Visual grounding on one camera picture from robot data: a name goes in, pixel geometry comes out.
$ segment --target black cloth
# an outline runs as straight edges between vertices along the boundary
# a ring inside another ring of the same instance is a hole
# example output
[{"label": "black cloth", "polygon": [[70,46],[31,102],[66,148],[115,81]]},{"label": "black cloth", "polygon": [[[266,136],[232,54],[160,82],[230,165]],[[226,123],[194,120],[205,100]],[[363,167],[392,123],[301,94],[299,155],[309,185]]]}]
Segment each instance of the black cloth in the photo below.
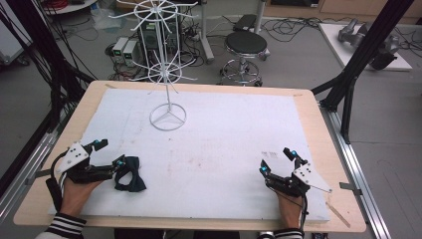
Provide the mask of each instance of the black cloth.
[{"label": "black cloth", "polygon": [[[136,156],[128,156],[124,159],[125,165],[115,174],[115,189],[119,191],[139,192],[146,189],[145,183],[139,176],[139,158]],[[132,173],[132,180],[128,185],[119,183],[120,179],[129,172]]]}]

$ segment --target black stool seat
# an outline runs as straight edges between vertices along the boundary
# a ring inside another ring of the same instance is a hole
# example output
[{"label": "black stool seat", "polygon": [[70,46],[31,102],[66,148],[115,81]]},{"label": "black stool seat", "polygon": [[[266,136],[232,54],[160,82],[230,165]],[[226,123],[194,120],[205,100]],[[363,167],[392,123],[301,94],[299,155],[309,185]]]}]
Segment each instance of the black stool seat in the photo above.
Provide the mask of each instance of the black stool seat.
[{"label": "black stool seat", "polygon": [[234,32],[227,36],[226,46],[239,54],[259,54],[267,49],[267,41],[251,32]]}]

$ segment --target jacket sleeve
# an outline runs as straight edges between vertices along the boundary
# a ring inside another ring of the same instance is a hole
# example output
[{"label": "jacket sleeve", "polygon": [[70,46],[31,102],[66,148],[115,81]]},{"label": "jacket sleeve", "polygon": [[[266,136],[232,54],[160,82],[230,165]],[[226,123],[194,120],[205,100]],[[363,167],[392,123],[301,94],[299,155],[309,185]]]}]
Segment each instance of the jacket sleeve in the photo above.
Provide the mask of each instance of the jacket sleeve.
[{"label": "jacket sleeve", "polygon": [[274,235],[263,234],[258,239],[303,239],[304,233],[297,228],[288,228],[274,232]]},{"label": "jacket sleeve", "polygon": [[78,238],[81,236],[86,223],[86,220],[63,213],[56,213],[49,228],[35,239]]}]

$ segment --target person's left hand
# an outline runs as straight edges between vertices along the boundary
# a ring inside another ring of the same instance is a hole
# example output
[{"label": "person's left hand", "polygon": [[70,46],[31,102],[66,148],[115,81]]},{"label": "person's left hand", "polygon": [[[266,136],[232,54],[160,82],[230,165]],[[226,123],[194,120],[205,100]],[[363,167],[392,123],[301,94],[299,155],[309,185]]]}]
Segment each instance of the person's left hand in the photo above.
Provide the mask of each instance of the person's left hand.
[{"label": "person's left hand", "polygon": [[73,183],[69,178],[65,179],[64,193],[61,213],[79,217],[85,203],[90,198],[91,192],[102,183],[102,181],[87,184]]}]

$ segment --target person's right hand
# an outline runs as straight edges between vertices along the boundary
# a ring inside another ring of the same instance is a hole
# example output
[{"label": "person's right hand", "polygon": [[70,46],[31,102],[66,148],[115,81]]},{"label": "person's right hand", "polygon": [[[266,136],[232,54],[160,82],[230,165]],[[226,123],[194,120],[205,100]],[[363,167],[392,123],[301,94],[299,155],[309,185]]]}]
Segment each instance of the person's right hand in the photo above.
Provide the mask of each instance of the person's right hand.
[{"label": "person's right hand", "polygon": [[300,228],[303,201],[301,197],[288,196],[283,192],[276,191],[279,197],[279,210],[282,226],[285,228]]}]

